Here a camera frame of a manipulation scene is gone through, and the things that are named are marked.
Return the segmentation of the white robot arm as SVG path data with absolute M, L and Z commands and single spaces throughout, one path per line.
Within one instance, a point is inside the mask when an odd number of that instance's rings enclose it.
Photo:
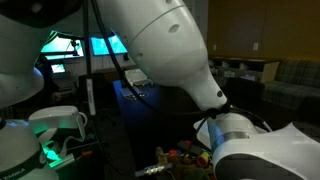
M 1 0 L 1 104 L 39 92 L 34 64 L 49 32 L 72 26 L 84 0 Z M 101 32 L 113 31 L 155 83 L 179 87 L 210 113 L 207 122 L 217 180 L 319 180 L 317 127 L 291 122 L 268 133 L 232 111 L 213 79 L 199 28 L 183 0 L 93 0 Z

